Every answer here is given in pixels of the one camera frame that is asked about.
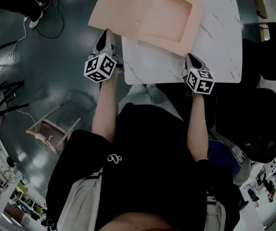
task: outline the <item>logo on t-shirt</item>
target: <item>logo on t-shirt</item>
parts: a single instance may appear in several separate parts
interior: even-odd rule
[[[114,163],[118,164],[119,161],[122,161],[122,157],[116,154],[112,154],[108,157],[108,162],[114,161]]]

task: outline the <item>white cable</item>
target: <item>white cable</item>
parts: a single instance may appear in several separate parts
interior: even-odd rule
[[[25,20],[23,21],[23,28],[24,28],[24,34],[25,34],[24,37],[21,38],[21,39],[19,39],[19,40],[15,43],[15,45],[14,45],[12,51],[8,53],[8,55],[7,55],[6,59],[5,59],[5,62],[4,62],[4,64],[3,64],[1,70],[4,69],[4,67],[5,67],[5,65],[6,65],[6,63],[7,63],[7,59],[8,59],[9,57],[13,56],[13,61],[14,61],[14,62],[16,61],[16,53],[14,52],[14,50],[15,50],[15,48],[17,47],[17,44],[18,44],[20,41],[22,41],[22,40],[24,40],[24,39],[26,38],[26,22],[25,22]]]
[[[44,8],[42,11],[45,11],[45,10],[46,10],[46,9],[50,6],[51,1],[52,1],[52,0],[50,0],[50,2],[49,2],[49,4],[48,4],[48,6],[46,6],[46,8]]]
[[[32,118],[32,120],[34,121],[34,123],[36,123],[36,121],[34,120],[33,116],[32,116],[30,113],[23,112],[23,111],[21,111],[21,110],[16,110],[16,111],[18,111],[18,112],[20,112],[20,113],[23,113],[23,114],[26,114],[26,115],[29,115],[29,116]],[[44,147],[45,147],[45,145],[42,146],[42,145],[37,141],[36,138],[35,138],[35,140],[36,140],[37,144],[38,144],[41,148],[44,148]]]
[[[48,6],[46,6],[46,8],[44,8],[42,11],[45,11],[45,10],[50,6],[51,1],[52,1],[52,0],[50,0]]]

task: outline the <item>black stand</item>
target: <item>black stand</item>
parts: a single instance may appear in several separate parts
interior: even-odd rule
[[[14,93],[16,91],[18,91],[24,85],[24,81],[19,81],[19,82],[7,84],[7,85],[6,85],[6,83],[7,82],[5,81],[2,84],[0,84],[0,91],[5,90],[4,91],[4,99],[0,102],[0,107],[2,106],[2,104],[4,104],[6,102],[6,100],[8,100],[12,95],[14,95]],[[15,106],[9,107],[6,110],[0,111],[0,116],[3,116],[7,112],[17,110],[19,108],[24,108],[24,107],[27,107],[27,106],[28,106],[28,103],[23,104],[23,105],[15,105]]]

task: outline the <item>wooden chair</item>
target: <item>wooden chair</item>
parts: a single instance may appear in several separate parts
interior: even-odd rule
[[[45,115],[42,119],[36,122],[33,126],[31,126],[26,131],[26,133],[34,135],[37,140],[42,141],[45,144],[45,146],[48,146],[54,153],[60,155],[63,149],[65,148],[67,140],[69,139],[71,133],[81,120],[81,117],[66,132],[65,130],[54,124],[52,121],[47,119],[48,116],[50,116],[59,108],[61,108],[60,105],[52,111],[50,111],[47,115]],[[33,130],[37,127],[37,125],[39,125],[39,132]]]

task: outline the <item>pink silicone tray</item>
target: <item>pink silicone tray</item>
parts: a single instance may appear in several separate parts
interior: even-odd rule
[[[89,25],[186,56],[203,11],[198,0],[98,0]]]

